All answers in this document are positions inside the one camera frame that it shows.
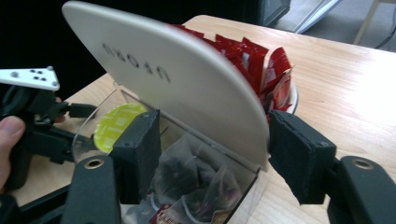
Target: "yellow-green sticker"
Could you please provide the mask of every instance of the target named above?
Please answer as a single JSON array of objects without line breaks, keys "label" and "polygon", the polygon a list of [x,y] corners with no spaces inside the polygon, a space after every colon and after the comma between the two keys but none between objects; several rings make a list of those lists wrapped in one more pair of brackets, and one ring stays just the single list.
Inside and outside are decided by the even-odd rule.
[{"label": "yellow-green sticker", "polygon": [[93,142],[96,147],[106,153],[113,150],[113,145],[126,130],[129,124],[138,116],[146,112],[140,104],[119,105],[102,117],[96,126]]}]

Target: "white lid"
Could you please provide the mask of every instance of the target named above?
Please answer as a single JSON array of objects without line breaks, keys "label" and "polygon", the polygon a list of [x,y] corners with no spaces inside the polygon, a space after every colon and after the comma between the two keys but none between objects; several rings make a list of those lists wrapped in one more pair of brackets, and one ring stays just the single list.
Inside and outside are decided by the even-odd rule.
[{"label": "white lid", "polygon": [[265,167],[265,113],[214,49],[170,25],[107,7],[72,1],[63,13],[95,59],[140,100]]}]

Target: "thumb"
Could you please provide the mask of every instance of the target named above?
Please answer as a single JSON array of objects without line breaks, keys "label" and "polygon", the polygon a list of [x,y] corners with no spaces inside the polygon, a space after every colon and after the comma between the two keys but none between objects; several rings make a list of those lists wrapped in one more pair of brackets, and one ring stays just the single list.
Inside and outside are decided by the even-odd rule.
[{"label": "thumb", "polygon": [[0,193],[10,172],[9,153],[23,135],[24,122],[17,117],[7,117],[0,121]]}]

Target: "fingernail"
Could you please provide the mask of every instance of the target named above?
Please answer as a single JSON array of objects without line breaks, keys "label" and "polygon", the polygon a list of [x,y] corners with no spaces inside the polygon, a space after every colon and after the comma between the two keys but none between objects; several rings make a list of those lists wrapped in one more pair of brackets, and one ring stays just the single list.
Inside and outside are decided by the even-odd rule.
[{"label": "fingernail", "polygon": [[0,130],[13,135],[23,129],[23,122],[15,117],[7,117],[0,122]]}]

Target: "light wood tabletop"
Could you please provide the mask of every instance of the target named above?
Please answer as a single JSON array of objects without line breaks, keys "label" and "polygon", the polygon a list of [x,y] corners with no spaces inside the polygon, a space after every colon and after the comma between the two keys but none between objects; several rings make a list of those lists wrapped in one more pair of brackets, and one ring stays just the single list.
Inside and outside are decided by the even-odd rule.
[{"label": "light wood tabletop", "polygon": [[[338,159],[354,155],[375,161],[396,181],[395,53],[209,16],[185,25],[211,39],[215,34],[235,40],[245,36],[268,48],[269,54],[283,47],[299,92],[295,114],[337,145]],[[111,77],[104,75],[67,101],[98,105],[112,90]],[[81,122],[59,126],[75,132]],[[35,156],[26,185],[12,194],[20,204],[28,203],[70,183],[73,168],[69,162],[58,165]],[[256,185],[264,191],[248,223],[329,223],[328,199],[323,205],[300,206],[272,168],[260,176]]]}]

